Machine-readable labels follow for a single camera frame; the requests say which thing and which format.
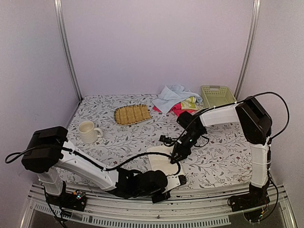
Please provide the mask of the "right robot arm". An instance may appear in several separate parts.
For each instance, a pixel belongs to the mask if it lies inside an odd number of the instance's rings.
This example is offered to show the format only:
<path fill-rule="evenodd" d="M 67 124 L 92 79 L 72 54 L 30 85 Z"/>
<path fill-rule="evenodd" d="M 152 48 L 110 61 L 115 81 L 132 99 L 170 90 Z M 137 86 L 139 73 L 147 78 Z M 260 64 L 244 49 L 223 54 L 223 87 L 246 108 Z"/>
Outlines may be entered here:
<path fill-rule="evenodd" d="M 256 95 L 242 101 L 203 109 L 196 114 L 183 112 L 177 123 L 184 129 L 175 140 L 171 163 L 186 159 L 191 154 L 197 140 L 207 132 L 207 127 L 221 124 L 238 123 L 248 142 L 252 156 L 252 176 L 249 193 L 232 196 L 229 206 L 236 210 L 268 204 L 267 189 L 270 177 L 271 144 L 278 134 L 272 135 L 272 118 L 258 102 Z"/>

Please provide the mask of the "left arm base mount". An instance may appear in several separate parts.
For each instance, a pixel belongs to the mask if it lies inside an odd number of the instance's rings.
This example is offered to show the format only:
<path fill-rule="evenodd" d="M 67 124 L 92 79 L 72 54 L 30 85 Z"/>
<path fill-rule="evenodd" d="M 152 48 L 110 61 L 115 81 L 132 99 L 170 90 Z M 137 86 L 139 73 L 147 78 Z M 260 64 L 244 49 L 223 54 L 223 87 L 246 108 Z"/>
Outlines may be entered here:
<path fill-rule="evenodd" d="M 79 190 L 66 192 L 66 183 L 63 181 L 62 192 L 59 196 L 47 193 L 47 200 L 50 204 L 59 206 L 61 209 L 72 209 L 84 212 L 87 198 L 85 193 Z"/>

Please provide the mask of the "cream towel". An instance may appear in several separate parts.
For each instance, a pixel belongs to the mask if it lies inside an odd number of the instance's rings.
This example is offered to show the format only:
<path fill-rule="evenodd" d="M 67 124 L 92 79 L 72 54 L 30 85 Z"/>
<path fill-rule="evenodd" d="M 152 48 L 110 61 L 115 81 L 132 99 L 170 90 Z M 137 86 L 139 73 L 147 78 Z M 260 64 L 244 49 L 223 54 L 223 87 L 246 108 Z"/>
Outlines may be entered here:
<path fill-rule="evenodd" d="M 173 147 L 166 147 L 164 145 L 159 145 L 147 149 L 147 152 L 161 152 L 167 155 L 171 155 Z M 178 171 L 178 165 L 171 164 L 170 159 L 162 155 L 148 155 L 151 169 L 153 171 L 161 170 L 166 175 L 174 175 Z"/>

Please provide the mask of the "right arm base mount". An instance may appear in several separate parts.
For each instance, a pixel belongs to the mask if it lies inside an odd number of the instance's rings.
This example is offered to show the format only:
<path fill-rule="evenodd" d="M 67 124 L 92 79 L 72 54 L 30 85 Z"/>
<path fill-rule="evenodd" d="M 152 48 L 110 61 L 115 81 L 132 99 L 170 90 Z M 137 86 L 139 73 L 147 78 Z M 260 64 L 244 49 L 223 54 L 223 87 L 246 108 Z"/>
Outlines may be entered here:
<path fill-rule="evenodd" d="M 267 180 L 261 188 L 250 184 L 249 193 L 231 196 L 228 198 L 228 205 L 233 212 L 236 212 L 268 204 L 270 202 L 267 193 L 269 184 L 270 180 Z"/>

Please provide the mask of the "light blue towel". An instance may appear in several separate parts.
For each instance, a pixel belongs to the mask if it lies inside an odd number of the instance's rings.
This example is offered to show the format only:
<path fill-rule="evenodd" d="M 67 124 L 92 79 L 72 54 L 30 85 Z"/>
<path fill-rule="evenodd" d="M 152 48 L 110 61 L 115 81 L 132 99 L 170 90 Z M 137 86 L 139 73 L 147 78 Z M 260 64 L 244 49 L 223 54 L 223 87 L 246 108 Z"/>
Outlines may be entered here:
<path fill-rule="evenodd" d="M 167 114 L 176 104 L 190 98 L 195 97 L 198 103 L 202 103 L 202 97 L 186 89 L 181 85 L 165 86 L 158 97 L 152 100 L 153 105 L 160 110 L 161 113 Z"/>

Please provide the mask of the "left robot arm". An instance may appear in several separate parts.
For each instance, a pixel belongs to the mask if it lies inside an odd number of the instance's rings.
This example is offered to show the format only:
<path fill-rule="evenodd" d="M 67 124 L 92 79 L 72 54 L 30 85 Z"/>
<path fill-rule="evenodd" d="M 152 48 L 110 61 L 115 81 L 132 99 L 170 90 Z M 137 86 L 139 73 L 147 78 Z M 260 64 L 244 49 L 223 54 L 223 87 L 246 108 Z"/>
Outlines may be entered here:
<path fill-rule="evenodd" d="M 107 168 L 96 159 L 76 148 L 67 139 L 62 126 L 35 131 L 21 159 L 26 170 L 36 173 L 60 206 L 67 206 L 71 197 L 64 191 L 64 182 L 57 168 L 72 172 L 94 183 L 100 189 L 123 199 L 151 197 L 153 203 L 170 198 L 166 189 L 169 181 L 164 172 Z"/>

